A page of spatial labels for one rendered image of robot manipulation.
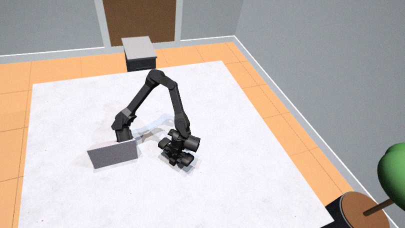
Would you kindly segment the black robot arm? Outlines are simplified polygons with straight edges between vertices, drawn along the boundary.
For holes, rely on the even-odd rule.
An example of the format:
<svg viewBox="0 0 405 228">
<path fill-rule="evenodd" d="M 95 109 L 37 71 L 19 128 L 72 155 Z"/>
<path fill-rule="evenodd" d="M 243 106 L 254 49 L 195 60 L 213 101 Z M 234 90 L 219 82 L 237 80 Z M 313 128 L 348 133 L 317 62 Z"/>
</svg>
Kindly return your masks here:
<svg viewBox="0 0 405 228">
<path fill-rule="evenodd" d="M 175 147 L 181 147 L 183 145 L 183 150 L 188 149 L 196 153 L 201 138 L 191 135 L 190 121 L 183 108 L 178 84 L 167 77 L 163 71 L 158 69 L 149 71 L 143 87 L 130 104 L 115 116 L 115 121 L 111 125 L 111 128 L 113 131 L 115 130 L 116 142 L 120 143 L 133 139 L 130 126 L 137 117 L 135 115 L 136 111 L 151 91 L 160 84 L 168 88 L 174 110 L 174 126 L 176 130 L 170 129 L 168 132 L 168 135 L 171 136 L 171 144 Z"/>
</svg>

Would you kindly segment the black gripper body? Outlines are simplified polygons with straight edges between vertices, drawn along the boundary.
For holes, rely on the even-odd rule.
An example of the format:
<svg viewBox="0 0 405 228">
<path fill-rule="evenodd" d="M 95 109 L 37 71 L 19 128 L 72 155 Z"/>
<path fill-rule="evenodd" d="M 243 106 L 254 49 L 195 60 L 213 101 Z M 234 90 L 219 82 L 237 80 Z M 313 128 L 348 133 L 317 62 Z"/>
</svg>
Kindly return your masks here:
<svg viewBox="0 0 405 228">
<path fill-rule="evenodd" d="M 170 144 L 169 144 L 170 143 Z M 172 154 L 174 154 L 175 156 L 178 156 L 179 159 L 181 160 L 181 163 L 188 167 L 189 164 L 194 160 L 194 156 L 192 154 L 190 154 L 189 152 L 182 152 L 183 150 L 183 145 L 180 147 L 175 147 L 172 145 L 171 140 L 168 139 L 167 137 L 164 137 L 159 143 L 158 143 L 158 147 L 160 149 L 164 149 L 167 152 L 171 152 Z"/>
</svg>

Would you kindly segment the black two-prong plug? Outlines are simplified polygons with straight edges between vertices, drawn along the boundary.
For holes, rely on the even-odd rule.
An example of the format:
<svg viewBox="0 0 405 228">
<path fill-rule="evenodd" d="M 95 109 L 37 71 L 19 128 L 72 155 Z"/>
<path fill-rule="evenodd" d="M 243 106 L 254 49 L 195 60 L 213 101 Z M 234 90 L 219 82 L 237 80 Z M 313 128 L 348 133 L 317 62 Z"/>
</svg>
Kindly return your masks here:
<svg viewBox="0 0 405 228">
<path fill-rule="evenodd" d="M 169 163 L 170 163 L 172 166 L 174 166 L 174 165 L 177 163 L 177 159 L 178 159 L 178 158 L 179 158 L 178 156 L 173 155 L 173 156 L 169 159 Z"/>
</svg>

